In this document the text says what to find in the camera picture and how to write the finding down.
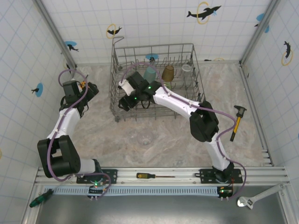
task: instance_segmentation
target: marble floor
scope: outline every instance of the marble floor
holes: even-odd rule
[[[231,132],[221,141],[229,157],[245,166],[262,166],[262,146],[238,71],[238,64],[200,64],[206,99],[213,108],[235,117],[234,105],[247,108],[234,142]],[[181,116],[114,121],[109,110],[110,66],[82,67],[90,82],[100,92],[89,103],[89,111],[79,121],[72,141],[81,157],[95,158],[103,167],[209,167],[212,165],[204,143],[190,134],[189,121]],[[218,115],[223,131],[232,121]],[[153,133],[153,141],[143,146],[137,134],[144,130]]]

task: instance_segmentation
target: white tiled wall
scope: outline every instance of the white tiled wall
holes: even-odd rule
[[[0,0],[0,223],[19,223],[37,166],[37,142],[57,121],[63,56],[32,0]],[[42,82],[43,93],[31,93]]]
[[[77,43],[76,63],[110,62],[110,24],[125,36],[118,46],[194,43],[199,60],[240,60],[270,0],[207,0],[221,6],[206,24],[187,17],[202,0],[43,0],[65,41]],[[207,5],[199,7],[202,13]]]
[[[293,51],[287,66],[285,41]],[[299,1],[281,2],[247,67],[274,164],[286,167],[299,204]]]

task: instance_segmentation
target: dish rack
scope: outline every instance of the dish rack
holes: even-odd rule
[[[159,73],[162,75],[164,68],[167,65],[174,67],[174,79],[171,82],[164,82],[164,85],[173,92],[189,99],[201,102],[206,99],[202,79],[199,71],[199,65],[192,43],[181,44],[159,44],[149,46],[133,46],[133,47],[116,47],[116,43],[123,40],[124,37],[114,37],[112,41],[112,55],[111,55],[111,71],[110,71],[110,110],[115,116],[115,121],[128,118],[145,118],[145,117],[162,117],[179,115],[171,109],[157,105],[150,104],[145,109],[141,104],[136,105],[130,111],[124,111],[118,107],[119,100],[125,96],[125,91],[118,89],[118,83],[121,80],[127,68],[137,62],[147,62],[154,65]],[[157,57],[154,62],[146,59],[146,56]],[[182,66],[189,65],[191,69],[186,71]],[[138,71],[142,76],[147,68],[147,65],[140,64],[131,69],[127,73],[127,77]]]

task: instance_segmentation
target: wrench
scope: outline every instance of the wrench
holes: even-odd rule
[[[253,197],[240,197],[238,199],[238,206],[239,207],[244,207],[244,206],[248,206],[250,209],[253,209],[253,204],[255,202],[257,202],[258,200],[261,200],[263,199],[264,197],[267,197],[267,196],[270,196],[272,194],[275,194],[276,192],[279,192],[281,190],[283,190],[285,188],[285,186],[280,183],[278,185],[275,185],[274,187],[256,195],[256,196],[253,196]]]

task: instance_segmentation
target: hammer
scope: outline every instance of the hammer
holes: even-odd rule
[[[234,108],[238,109],[238,113],[237,113],[237,124],[233,130],[233,133],[232,133],[232,136],[230,137],[230,141],[234,141],[234,138],[235,138],[235,134],[237,133],[237,130],[238,130],[238,127],[239,127],[239,123],[240,123],[240,120],[241,118],[243,117],[244,115],[244,112],[247,110],[245,107],[242,107],[242,106],[234,106]]]

